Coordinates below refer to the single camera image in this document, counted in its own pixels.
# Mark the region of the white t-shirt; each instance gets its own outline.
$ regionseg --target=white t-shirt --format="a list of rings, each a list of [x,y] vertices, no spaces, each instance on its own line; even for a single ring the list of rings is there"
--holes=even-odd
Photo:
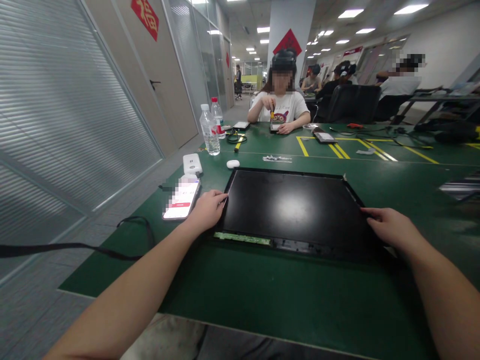
[[[380,99],[385,95],[412,95],[421,82],[418,76],[390,76],[380,85]]]
[[[275,99],[275,111],[273,112],[273,121],[281,123],[291,123],[293,120],[299,118],[304,112],[309,112],[307,104],[305,103],[304,97],[297,91],[286,93],[283,96],[276,96],[274,94],[268,94],[265,91],[259,93],[251,107],[253,108],[261,98],[265,96],[271,96]],[[269,122],[270,121],[270,111],[265,107],[262,108],[260,115],[258,116],[258,121],[260,122]]]

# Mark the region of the black strap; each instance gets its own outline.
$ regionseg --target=black strap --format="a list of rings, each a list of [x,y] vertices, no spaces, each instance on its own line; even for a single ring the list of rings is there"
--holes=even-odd
[[[148,238],[148,247],[149,249],[153,249],[153,247],[156,245],[155,236],[149,221],[143,216],[126,217],[120,221],[116,227],[118,228],[120,225],[127,222],[138,223],[138,220],[144,220]],[[19,256],[33,255],[62,249],[91,249],[113,259],[125,261],[137,261],[142,257],[142,255],[128,256],[104,247],[91,246],[82,242],[62,242],[47,245],[0,245],[0,258],[15,258]]]

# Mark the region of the desk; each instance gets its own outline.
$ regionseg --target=desk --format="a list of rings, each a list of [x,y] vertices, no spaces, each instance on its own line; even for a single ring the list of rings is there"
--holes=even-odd
[[[468,101],[468,102],[475,102],[474,106],[472,107],[471,111],[468,114],[468,117],[473,114],[479,107],[480,107],[480,96],[475,96],[475,95],[465,95],[465,96],[448,96],[448,95],[414,95],[410,100],[406,108],[402,111],[401,115],[405,116],[405,114],[410,110],[412,105],[415,102],[435,102],[435,104],[431,107],[430,110],[427,111],[425,115],[420,119],[418,124],[423,124],[427,119],[432,115],[434,112],[436,112],[439,108],[440,105],[442,105],[445,102],[462,102],[462,101]]]
[[[338,146],[329,146],[310,139],[310,131],[303,128],[283,136],[270,134],[269,125],[252,125],[238,153],[225,140],[220,141],[217,156],[200,152],[201,191],[223,190],[231,174],[226,162],[234,159],[249,168],[345,174],[366,206],[392,207],[411,217],[480,288],[479,226],[438,189],[480,168],[480,146],[434,143],[434,149],[417,150],[378,138],[374,144],[382,153],[360,155],[356,151],[365,146],[354,138],[339,136]],[[329,126],[347,130],[340,124],[322,128]],[[407,138],[401,141],[412,145]],[[287,155],[292,163],[263,161],[270,154]],[[182,174],[180,167],[168,182]],[[161,218],[168,196],[158,189],[133,213],[150,221],[158,240],[177,226]],[[144,254],[145,227],[124,223],[103,246],[128,255]],[[130,265],[94,253],[60,289],[97,297]],[[400,288],[393,279],[408,274],[199,239],[182,262],[160,311],[374,359],[434,359],[436,351],[414,284]]]

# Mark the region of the black chair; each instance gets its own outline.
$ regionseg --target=black chair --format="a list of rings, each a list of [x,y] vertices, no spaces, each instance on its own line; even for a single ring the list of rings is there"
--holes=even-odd
[[[391,121],[391,125],[400,124],[405,116],[397,115],[400,106],[410,100],[413,95],[385,95],[376,107],[375,115],[373,119],[378,122],[388,121],[392,117],[395,117]]]
[[[371,124],[381,91],[379,86],[337,86],[331,97],[326,122]]]
[[[310,101],[306,101],[305,104],[307,109],[310,111],[310,122],[314,123],[315,117],[319,112],[319,106],[316,103]]]

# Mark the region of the phone screen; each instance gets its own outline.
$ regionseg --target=phone screen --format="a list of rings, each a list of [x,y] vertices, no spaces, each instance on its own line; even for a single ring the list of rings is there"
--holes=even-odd
[[[172,199],[163,213],[164,219],[185,219],[200,187],[199,179],[180,179]]]

